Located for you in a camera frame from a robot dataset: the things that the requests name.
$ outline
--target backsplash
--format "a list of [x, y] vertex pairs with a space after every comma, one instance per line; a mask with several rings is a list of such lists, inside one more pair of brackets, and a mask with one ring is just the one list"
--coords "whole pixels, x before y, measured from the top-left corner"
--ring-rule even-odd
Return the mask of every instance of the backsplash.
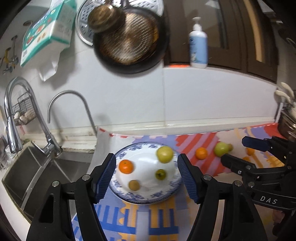
[[[20, 42], [17, 47], [20, 55]], [[230, 70], [164, 68], [161, 62], [140, 74], [112, 73], [102, 66], [93, 48], [83, 43], [76, 32], [70, 48], [60, 55], [57, 73], [46, 82], [27, 66], [18, 65], [12, 73], [0, 76], [2, 108], [5, 88], [18, 75], [31, 84], [45, 119], [51, 99], [69, 89], [86, 98], [96, 125], [117, 125], [117, 129], [127, 125], [139, 128], [194, 125], [200, 120], [240, 122], [240, 118], [272, 122], [277, 109], [273, 95], [275, 84]], [[14, 104], [23, 93], [21, 89], [16, 87], [13, 91]], [[39, 132], [37, 122], [24, 126], [24, 132]], [[90, 123], [79, 98], [64, 95], [54, 103], [50, 129], [84, 126]]]

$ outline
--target white bottle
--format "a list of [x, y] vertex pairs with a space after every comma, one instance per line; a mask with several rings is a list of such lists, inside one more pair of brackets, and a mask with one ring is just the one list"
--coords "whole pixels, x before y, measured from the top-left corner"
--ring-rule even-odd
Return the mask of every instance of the white bottle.
[[207, 67], [207, 34], [202, 31], [201, 25], [198, 24], [200, 17], [193, 18], [195, 24], [193, 31], [189, 34], [190, 44], [190, 65], [195, 68]]

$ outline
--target dish rack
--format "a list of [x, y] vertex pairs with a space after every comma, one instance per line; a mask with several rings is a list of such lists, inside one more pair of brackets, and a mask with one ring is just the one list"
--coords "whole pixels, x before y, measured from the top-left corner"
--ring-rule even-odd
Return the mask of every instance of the dish rack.
[[12, 107], [12, 111], [16, 126], [26, 125], [36, 118], [31, 98], [27, 92], [18, 97], [17, 104]]

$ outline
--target blue and white plate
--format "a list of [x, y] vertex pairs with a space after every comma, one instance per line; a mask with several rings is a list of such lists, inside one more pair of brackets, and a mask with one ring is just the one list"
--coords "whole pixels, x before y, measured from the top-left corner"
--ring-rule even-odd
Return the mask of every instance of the blue and white plate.
[[[156, 151], [165, 146], [157, 142], [140, 142], [124, 147], [115, 154], [116, 169], [110, 181], [111, 190], [122, 200], [133, 203], [148, 205], [160, 202], [175, 193], [182, 180], [177, 167], [179, 153], [175, 150], [174, 157], [169, 163], [161, 163]], [[118, 169], [120, 161], [128, 159], [134, 165], [131, 174], [123, 174]], [[158, 180], [155, 172], [164, 169], [167, 176], [164, 180]], [[132, 191], [128, 187], [131, 180], [138, 180], [140, 189]]]

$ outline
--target kitchen sink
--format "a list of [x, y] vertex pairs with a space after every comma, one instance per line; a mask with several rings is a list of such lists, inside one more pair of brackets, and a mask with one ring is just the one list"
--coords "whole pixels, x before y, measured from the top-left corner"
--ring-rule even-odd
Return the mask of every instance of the kitchen sink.
[[[86, 174], [93, 152], [64, 150], [58, 157], [46, 157], [35, 146], [28, 144], [18, 153], [17, 160], [9, 167], [2, 182], [24, 216], [32, 220], [52, 182], [75, 182]], [[69, 202], [73, 217], [76, 213], [75, 201]]]

